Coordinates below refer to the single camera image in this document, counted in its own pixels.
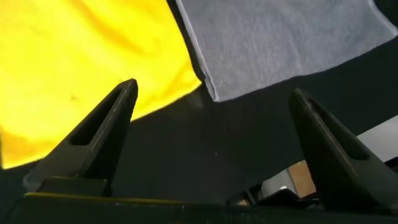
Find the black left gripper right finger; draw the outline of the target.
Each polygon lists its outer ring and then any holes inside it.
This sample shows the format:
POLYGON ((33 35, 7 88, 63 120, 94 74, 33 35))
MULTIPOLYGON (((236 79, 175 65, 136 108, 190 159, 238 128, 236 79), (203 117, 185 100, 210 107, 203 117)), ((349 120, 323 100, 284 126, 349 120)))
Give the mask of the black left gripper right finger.
POLYGON ((397 214, 397 173, 306 91, 292 92, 289 109, 326 209, 397 214))

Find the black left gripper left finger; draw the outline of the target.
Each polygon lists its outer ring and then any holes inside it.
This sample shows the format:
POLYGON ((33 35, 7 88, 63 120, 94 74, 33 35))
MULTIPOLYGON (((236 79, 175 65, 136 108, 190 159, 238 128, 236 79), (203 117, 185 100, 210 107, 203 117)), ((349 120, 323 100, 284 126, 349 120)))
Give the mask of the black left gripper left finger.
POLYGON ((27 191, 109 195, 137 92, 133 78, 118 84, 24 177, 27 191))

